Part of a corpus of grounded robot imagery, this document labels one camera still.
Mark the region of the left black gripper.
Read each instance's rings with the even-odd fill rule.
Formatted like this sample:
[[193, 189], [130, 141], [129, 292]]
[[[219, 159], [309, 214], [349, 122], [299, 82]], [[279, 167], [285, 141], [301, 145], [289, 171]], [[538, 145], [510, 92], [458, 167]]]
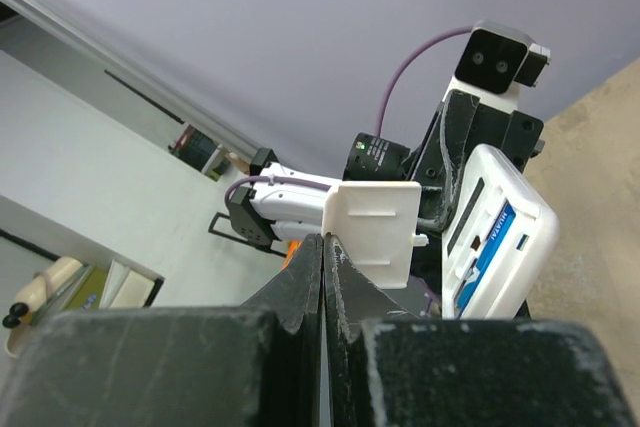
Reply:
[[417, 230], [442, 232], [449, 226], [475, 147], [498, 148], [522, 172], [537, 154], [543, 127], [542, 120], [521, 111], [500, 111], [457, 89], [447, 93], [421, 144], [404, 161], [406, 179], [422, 188]]

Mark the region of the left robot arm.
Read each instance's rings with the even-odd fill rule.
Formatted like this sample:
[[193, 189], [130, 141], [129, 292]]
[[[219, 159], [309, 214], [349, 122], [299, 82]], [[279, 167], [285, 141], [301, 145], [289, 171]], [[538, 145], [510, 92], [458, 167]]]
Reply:
[[[498, 148], [517, 171], [541, 150], [543, 122], [517, 109], [504, 112], [488, 101], [454, 89], [438, 106], [416, 149], [361, 133], [343, 172], [346, 181], [416, 181], [420, 233], [441, 235], [454, 215], [464, 168], [475, 147]], [[258, 150], [248, 177], [225, 194], [233, 230], [248, 244], [268, 250], [274, 241], [301, 240], [320, 230], [334, 178], [282, 166], [274, 151]]]

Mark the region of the white remote control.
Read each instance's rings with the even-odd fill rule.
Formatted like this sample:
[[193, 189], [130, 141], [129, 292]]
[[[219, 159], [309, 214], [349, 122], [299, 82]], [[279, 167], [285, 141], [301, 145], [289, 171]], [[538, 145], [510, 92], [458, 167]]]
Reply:
[[475, 147], [442, 234], [442, 317], [514, 318], [558, 238], [556, 213], [503, 152]]

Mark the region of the blue battery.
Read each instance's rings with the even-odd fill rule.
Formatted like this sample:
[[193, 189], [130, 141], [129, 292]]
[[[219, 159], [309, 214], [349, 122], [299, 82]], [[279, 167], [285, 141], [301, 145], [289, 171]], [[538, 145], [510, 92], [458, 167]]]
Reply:
[[507, 232], [509, 231], [516, 213], [509, 202], [502, 207], [499, 216], [494, 223], [480, 255], [472, 263], [469, 274], [465, 277], [460, 292], [456, 297], [455, 306], [458, 309], [456, 316], [460, 317], [471, 301], [480, 281], [489, 268]]

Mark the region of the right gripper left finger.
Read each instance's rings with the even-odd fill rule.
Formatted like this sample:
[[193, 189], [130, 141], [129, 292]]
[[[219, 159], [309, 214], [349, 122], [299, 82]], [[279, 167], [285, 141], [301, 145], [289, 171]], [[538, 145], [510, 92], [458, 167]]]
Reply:
[[243, 304], [71, 312], [27, 343], [5, 426], [315, 426], [323, 240]]

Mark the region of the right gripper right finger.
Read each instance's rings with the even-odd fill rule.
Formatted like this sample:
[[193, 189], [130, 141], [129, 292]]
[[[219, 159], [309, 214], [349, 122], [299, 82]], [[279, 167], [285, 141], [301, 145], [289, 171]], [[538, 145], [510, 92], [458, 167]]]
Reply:
[[335, 426], [634, 426], [597, 339], [570, 322], [420, 319], [324, 239]]

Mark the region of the white battery cover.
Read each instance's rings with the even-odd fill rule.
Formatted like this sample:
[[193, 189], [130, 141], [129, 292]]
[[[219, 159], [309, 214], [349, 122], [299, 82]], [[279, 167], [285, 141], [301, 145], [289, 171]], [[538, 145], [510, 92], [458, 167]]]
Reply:
[[324, 202], [321, 233], [339, 238], [353, 265], [381, 289], [404, 289], [417, 231], [421, 186], [413, 181], [343, 181]]

